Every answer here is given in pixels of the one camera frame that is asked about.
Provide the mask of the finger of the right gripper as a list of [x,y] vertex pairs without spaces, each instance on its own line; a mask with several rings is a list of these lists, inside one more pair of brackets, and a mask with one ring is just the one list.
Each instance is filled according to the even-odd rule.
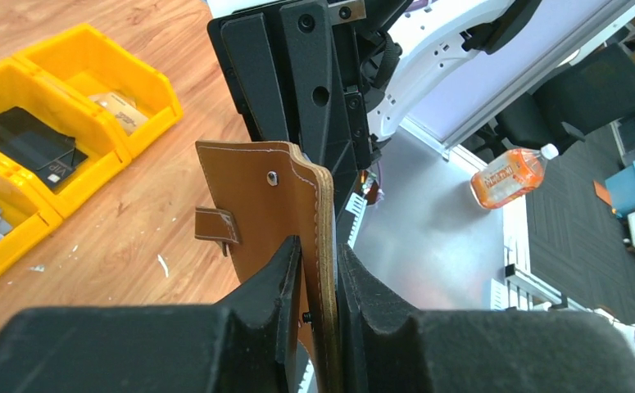
[[297,144],[333,176],[340,215],[370,165],[356,32],[326,1],[276,1],[207,26],[234,105],[254,142]]

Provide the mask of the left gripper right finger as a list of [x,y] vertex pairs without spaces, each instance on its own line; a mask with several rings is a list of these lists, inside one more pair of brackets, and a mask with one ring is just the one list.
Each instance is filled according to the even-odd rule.
[[417,309],[337,249],[347,392],[635,392],[635,326],[585,311]]

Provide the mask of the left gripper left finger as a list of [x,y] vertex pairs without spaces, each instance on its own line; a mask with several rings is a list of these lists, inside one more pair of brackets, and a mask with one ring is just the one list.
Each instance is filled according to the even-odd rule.
[[213,305],[25,309],[0,330],[0,392],[295,392],[301,257],[287,237]]

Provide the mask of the brown leather card holder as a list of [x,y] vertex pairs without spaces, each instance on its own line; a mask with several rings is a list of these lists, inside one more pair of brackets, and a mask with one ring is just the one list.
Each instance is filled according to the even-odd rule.
[[290,142],[195,144],[214,207],[195,209],[194,235],[225,246],[240,282],[263,268],[288,236],[302,247],[297,339],[322,392],[342,392],[335,275],[333,178]]

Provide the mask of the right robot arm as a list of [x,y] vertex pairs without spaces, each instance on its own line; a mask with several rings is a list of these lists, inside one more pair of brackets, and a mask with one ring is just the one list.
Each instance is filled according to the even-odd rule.
[[255,142],[296,143],[341,212],[410,110],[510,42],[536,1],[210,1],[207,33]]

